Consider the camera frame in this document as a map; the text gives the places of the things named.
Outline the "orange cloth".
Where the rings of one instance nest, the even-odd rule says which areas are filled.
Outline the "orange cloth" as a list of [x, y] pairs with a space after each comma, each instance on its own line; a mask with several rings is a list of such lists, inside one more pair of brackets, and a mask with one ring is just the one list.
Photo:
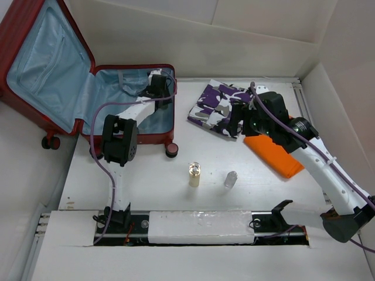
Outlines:
[[273, 171], [285, 179], [290, 179], [303, 171], [304, 166], [288, 154], [285, 149], [271, 139], [273, 128], [260, 128], [261, 132], [254, 129], [243, 129], [246, 137], [244, 143], [263, 160]]

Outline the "purple camouflage garment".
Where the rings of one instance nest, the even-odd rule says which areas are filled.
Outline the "purple camouflage garment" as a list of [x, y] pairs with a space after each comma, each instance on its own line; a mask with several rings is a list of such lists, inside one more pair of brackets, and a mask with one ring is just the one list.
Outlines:
[[252, 95], [246, 89], [210, 80], [202, 94], [189, 111], [187, 120], [191, 123], [226, 138], [237, 139], [243, 122], [231, 133], [229, 123], [232, 105], [235, 102], [248, 103]]

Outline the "small clear plastic bottle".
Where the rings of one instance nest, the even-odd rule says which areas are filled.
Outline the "small clear plastic bottle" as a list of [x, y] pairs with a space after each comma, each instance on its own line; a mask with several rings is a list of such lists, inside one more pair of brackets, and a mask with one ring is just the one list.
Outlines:
[[228, 189], [232, 189], [238, 179], [238, 174], [236, 171], [230, 171], [226, 179], [224, 181], [224, 186], [227, 187]]

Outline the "gold bottle clear cap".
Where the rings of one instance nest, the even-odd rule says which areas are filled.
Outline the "gold bottle clear cap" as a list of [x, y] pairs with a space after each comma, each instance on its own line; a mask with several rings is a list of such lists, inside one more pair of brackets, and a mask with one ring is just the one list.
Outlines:
[[198, 187], [200, 183], [201, 166], [198, 162], [192, 162], [189, 165], [189, 185]]

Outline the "red hard-shell suitcase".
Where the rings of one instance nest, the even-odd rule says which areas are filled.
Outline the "red hard-shell suitcase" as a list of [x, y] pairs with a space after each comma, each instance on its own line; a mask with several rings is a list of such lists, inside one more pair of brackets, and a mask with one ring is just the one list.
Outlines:
[[[82, 135], [100, 151], [103, 123], [148, 85], [152, 70], [175, 77], [169, 64], [102, 65], [63, 1], [13, 1], [1, 22], [1, 100], [45, 130], [44, 149], [58, 149], [60, 135]], [[138, 125], [138, 143], [163, 144], [175, 157], [175, 103]]]

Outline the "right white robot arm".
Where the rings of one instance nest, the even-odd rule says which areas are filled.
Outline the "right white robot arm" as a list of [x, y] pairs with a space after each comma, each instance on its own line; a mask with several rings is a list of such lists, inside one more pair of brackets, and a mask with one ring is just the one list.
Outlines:
[[285, 200], [272, 209], [272, 226], [279, 231], [298, 225], [315, 227], [338, 242], [351, 241], [374, 218], [374, 197], [354, 184], [307, 119], [289, 115], [281, 94], [257, 94], [254, 83], [246, 93], [251, 98], [249, 102], [231, 103], [229, 131], [242, 123], [243, 135], [271, 138], [303, 165], [331, 205], [329, 209], [309, 208]]

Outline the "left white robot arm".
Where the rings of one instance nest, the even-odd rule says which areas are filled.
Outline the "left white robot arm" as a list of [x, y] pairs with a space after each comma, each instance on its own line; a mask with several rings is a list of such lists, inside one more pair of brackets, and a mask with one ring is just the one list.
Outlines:
[[110, 178], [108, 205], [103, 215], [94, 216], [102, 224], [101, 235], [108, 231], [124, 232], [131, 228], [131, 193], [125, 184], [124, 167], [132, 161], [137, 152], [138, 125], [159, 111], [160, 107], [173, 103], [176, 94], [176, 80], [171, 73], [161, 68], [148, 75], [148, 85], [131, 102], [107, 102], [101, 105], [93, 116], [110, 105], [124, 106], [117, 114], [108, 114], [103, 123], [101, 153], [106, 162], [102, 165], [97, 156], [94, 160]]

